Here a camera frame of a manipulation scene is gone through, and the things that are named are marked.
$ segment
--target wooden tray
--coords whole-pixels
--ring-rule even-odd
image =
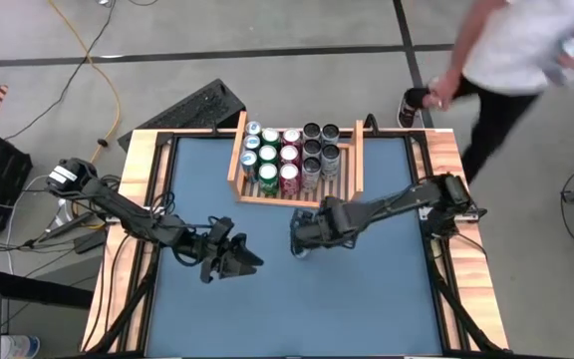
[[[297,195],[265,195],[260,190],[258,183],[251,183],[245,178],[240,165],[242,143],[245,137],[245,125],[247,113],[241,112],[234,139],[234,148],[231,154],[227,181],[234,193],[234,198],[241,202],[287,205],[318,208],[320,200],[327,195],[332,195],[344,200],[357,200],[364,191],[363,170],[363,122],[357,121],[353,129],[351,141],[338,144],[340,149],[340,168],[338,176],[333,180],[322,180],[314,192],[300,192]]]

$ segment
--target person's arm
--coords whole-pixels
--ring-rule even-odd
[[[507,0],[476,0],[459,29],[457,40],[450,57],[449,71],[459,76],[466,64],[466,59],[493,11],[508,4]]]

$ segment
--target white t-shirt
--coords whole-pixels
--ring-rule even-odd
[[[542,91],[544,56],[574,28],[574,0],[507,0],[488,19],[471,50],[464,75],[474,84],[500,94]]]

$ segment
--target yellow cable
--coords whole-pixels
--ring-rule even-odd
[[[75,35],[75,37],[77,38],[77,41],[79,42],[79,45],[81,45],[81,47],[84,49],[84,51],[86,52],[86,59],[88,59],[88,62],[90,63],[90,65],[101,75],[103,76],[103,78],[106,80],[106,82],[108,83],[108,85],[110,86],[110,88],[112,89],[113,94],[115,95],[115,103],[116,103],[116,116],[115,116],[115,121],[112,124],[112,127],[110,128],[110,130],[106,133],[106,136],[104,137],[104,140],[108,140],[108,138],[115,132],[115,130],[117,129],[117,126],[119,125],[119,122],[121,121],[121,100],[119,99],[119,93],[117,92],[117,89],[115,88],[115,85],[112,83],[112,81],[110,80],[110,78],[108,77],[108,75],[106,75],[106,73],[104,73],[99,67],[97,67],[97,65],[92,61],[92,57],[90,56],[90,48],[88,48],[86,46],[86,44],[84,44],[84,41],[81,39],[81,36],[79,35],[79,32],[77,32],[77,29],[75,29],[75,27],[70,23],[70,20],[68,20],[68,18],[61,12],[61,10],[59,10],[59,8],[57,7],[57,5],[55,4],[55,2],[53,0],[48,0],[48,3],[50,3],[50,6],[52,6],[53,9],[55,9],[55,11],[57,12],[57,14],[59,15],[59,17],[61,17],[64,22],[66,23],[66,25],[68,25],[68,27],[70,28],[70,31],[72,31],[72,33]],[[99,156],[99,153],[101,152],[101,149],[103,147],[101,145],[97,145],[97,149],[95,150],[94,154],[92,155],[91,159],[90,159],[90,163],[93,164],[96,160],[97,157]],[[78,205],[75,203],[73,210],[75,212],[75,214],[77,214],[78,211]],[[96,225],[86,225],[87,228],[90,229],[99,229],[101,227],[103,227],[104,224],[96,224]]]

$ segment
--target concrete floor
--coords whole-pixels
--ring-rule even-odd
[[[471,0],[402,3],[413,43],[426,45],[451,43]],[[94,0],[58,0],[57,4],[88,43],[108,12]],[[402,44],[390,0],[159,0],[150,7],[120,0],[93,53]],[[0,60],[81,55],[76,40],[45,0],[0,0]],[[417,58],[426,80],[444,69],[448,52],[421,52]],[[309,121],[349,125],[369,112],[381,126],[393,126],[398,98],[412,84],[403,52],[102,67],[121,95],[119,134],[215,78],[221,78],[246,104],[253,120],[282,126]],[[10,87],[0,110],[0,135],[15,133],[56,100],[73,70],[71,65],[0,67],[0,84]],[[448,113],[433,113],[432,118],[436,127],[454,128],[463,148],[475,113],[476,100],[472,100]],[[86,66],[74,80],[67,100],[13,143],[31,154],[36,165],[32,175],[43,175],[61,158],[88,158],[96,138],[103,136],[113,117],[112,93]],[[112,146],[103,152],[98,169],[102,174],[120,175],[124,159],[124,152]],[[482,237],[504,327],[511,348],[518,353],[574,357],[574,242],[564,230],[558,204],[559,190],[573,172],[574,91],[553,89],[471,187],[475,200],[490,210],[481,224]],[[28,194],[15,218],[13,242],[36,236],[55,206],[47,194]],[[568,217],[574,229],[574,207],[568,209]],[[99,255],[73,254],[44,273],[51,272],[47,275],[64,283],[83,278],[96,269],[76,263],[94,261]],[[14,254],[15,271],[27,273],[54,257]],[[6,256],[0,255],[0,270],[7,268]],[[20,317],[11,330],[42,333],[50,355],[71,353],[76,348],[81,325],[73,325],[68,334],[45,328],[50,328],[60,313],[72,318],[64,320],[78,323],[85,322],[87,313],[66,313],[59,308],[33,313]]]

